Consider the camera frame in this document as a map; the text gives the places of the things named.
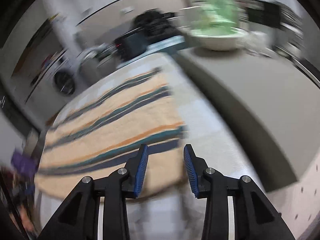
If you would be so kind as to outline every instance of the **purple object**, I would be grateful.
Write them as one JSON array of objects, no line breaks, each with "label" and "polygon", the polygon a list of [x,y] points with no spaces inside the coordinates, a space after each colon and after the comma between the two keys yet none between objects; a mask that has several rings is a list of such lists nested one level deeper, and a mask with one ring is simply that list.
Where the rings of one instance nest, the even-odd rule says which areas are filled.
[{"label": "purple object", "polygon": [[32,178],[36,174],[35,161],[22,155],[17,149],[12,154],[11,164],[20,175]]}]

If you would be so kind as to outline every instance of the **wall outlet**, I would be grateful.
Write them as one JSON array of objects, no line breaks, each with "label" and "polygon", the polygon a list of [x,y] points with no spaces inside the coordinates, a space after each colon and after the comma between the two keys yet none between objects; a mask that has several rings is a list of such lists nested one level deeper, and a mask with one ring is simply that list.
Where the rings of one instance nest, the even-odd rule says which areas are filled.
[{"label": "wall outlet", "polygon": [[122,14],[126,14],[126,13],[128,13],[128,12],[132,12],[133,10],[134,10],[134,8],[133,8],[132,6],[128,6],[128,7],[126,7],[126,8],[121,9],[120,12],[121,12]]}]

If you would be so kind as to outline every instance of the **metal screw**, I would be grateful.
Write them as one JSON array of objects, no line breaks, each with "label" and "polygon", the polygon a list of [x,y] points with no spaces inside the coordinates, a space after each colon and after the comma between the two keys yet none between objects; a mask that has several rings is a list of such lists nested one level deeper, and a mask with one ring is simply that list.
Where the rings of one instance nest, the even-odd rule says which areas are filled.
[{"label": "metal screw", "polygon": [[205,172],[208,173],[208,174],[214,174],[216,171],[215,171],[214,168],[206,168]]},{"label": "metal screw", "polygon": [[91,178],[89,176],[85,176],[82,178],[83,183],[88,183],[90,180],[91,180]]},{"label": "metal screw", "polygon": [[118,173],[121,174],[121,175],[126,174],[127,173],[127,169],[126,168],[120,168],[118,170]]},{"label": "metal screw", "polygon": [[243,176],[242,177],[242,180],[246,183],[250,182],[251,181],[251,178],[249,176]]}]

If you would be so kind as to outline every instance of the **blue ridged pad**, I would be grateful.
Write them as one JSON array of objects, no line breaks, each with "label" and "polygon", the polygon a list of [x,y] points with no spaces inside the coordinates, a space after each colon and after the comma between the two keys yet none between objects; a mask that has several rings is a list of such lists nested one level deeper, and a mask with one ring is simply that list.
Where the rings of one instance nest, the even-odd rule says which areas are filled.
[{"label": "blue ridged pad", "polygon": [[183,159],[184,159],[184,164],[186,166],[191,191],[192,193],[195,194],[195,197],[198,197],[199,196],[198,178],[197,178],[195,168],[193,167],[193,163],[191,161],[191,157],[188,152],[187,146],[185,146],[183,149]]},{"label": "blue ridged pad", "polygon": [[140,163],[138,166],[138,170],[136,173],[136,177],[135,177],[135,184],[134,184],[134,195],[136,197],[139,196],[139,194],[141,193],[142,190],[142,185],[143,185],[143,180],[144,180],[144,176],[146,174],[146,168],[147,168],[147,164],[148,164],[148,146],[145,145],[143,152],[142,152],[142,157],[140,159]]}]

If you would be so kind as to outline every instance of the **striped towel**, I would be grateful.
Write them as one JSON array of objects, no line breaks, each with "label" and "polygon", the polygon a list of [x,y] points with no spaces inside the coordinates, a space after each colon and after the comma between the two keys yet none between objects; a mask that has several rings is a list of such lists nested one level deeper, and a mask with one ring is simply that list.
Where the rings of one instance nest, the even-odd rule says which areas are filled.
[{"label": "striped towel", "polygon": [[184,179],[180,139],[183,121],[164,73],[155,68],[127,79],[51,127],[35,182],[65,198],[84,176],[108,176],[124,167],[142,143],[149,161],[142,196]]}]

